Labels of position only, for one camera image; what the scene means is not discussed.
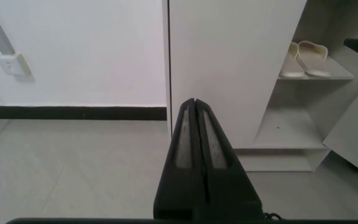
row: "black baseboard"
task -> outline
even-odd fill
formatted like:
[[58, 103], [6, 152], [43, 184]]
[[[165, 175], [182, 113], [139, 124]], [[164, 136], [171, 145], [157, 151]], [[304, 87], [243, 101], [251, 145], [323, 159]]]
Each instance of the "black baseboard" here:
[[166, 107], [0, 106], [0, 119], [166, 121]]

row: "gray floor tile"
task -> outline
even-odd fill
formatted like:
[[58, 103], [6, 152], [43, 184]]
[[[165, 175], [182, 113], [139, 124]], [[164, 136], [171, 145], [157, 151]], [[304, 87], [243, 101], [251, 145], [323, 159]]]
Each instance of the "gray floor tile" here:
[[[152, 218], [168, 151], [163, 121], [0, 121], [0, 223], [17, 217]], [[358, 219], [358, 172], [248, 173], [266, 212]]]

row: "white wall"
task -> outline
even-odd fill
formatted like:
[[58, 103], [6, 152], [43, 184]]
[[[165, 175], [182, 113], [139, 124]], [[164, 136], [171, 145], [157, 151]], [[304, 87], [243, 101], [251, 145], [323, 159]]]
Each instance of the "white wall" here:
[[160, 0], [0, 0], [0, 24], [32, 71], [0, 68], [0, 105], [166, 105]]

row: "pair of slippers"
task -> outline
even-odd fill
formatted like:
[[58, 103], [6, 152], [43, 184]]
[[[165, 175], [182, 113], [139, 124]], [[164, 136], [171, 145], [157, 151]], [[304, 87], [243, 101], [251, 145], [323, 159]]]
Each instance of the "pair of slippers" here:
[[304, 40], [299, 44], [292, 42], [285, 57], [280, 76], [301, 78], [308, 75], [329, 78], [331, 72], [326, 65], [328, 49], [319, 44]]

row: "wall socket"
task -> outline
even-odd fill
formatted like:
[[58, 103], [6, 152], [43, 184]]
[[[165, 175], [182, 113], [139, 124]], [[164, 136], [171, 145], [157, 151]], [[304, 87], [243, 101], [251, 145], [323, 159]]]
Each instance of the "wall socket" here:
[[30, 68], [20, 53], [14, 55], [1, 55], [0, 66], [8, 75], [30, 75]]

